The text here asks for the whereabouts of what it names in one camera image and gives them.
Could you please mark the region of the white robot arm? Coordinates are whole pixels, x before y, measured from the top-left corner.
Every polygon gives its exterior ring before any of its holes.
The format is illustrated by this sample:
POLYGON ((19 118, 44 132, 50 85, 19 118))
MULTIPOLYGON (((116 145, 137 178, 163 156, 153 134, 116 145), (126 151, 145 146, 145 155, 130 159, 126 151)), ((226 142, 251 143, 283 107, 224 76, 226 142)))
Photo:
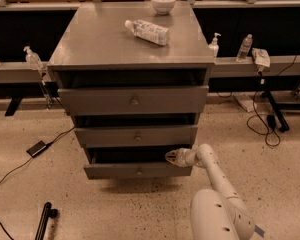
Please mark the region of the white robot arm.
POLYGON ((250 240, 255 222, 222 169, 213 148, 202 144, 195 149, 180 148, 165 155, 179 167, 205 169, 211 189, 197 191, 190 205, 190 221, 194 240, 250 240))

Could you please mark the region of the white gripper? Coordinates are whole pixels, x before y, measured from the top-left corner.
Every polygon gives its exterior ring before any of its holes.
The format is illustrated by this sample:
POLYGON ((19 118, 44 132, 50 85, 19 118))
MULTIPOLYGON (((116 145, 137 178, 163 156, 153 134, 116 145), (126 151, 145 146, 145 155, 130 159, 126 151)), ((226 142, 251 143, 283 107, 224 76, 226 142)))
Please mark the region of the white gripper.
POLYGON ((198 162, 194 149, 181 148, 177 152, 172 150, 165 154, 165 158, 167 162, 178 167, 190 167, 198 162), (176 160, 167 160, 168 158, 176 158, 176 160))

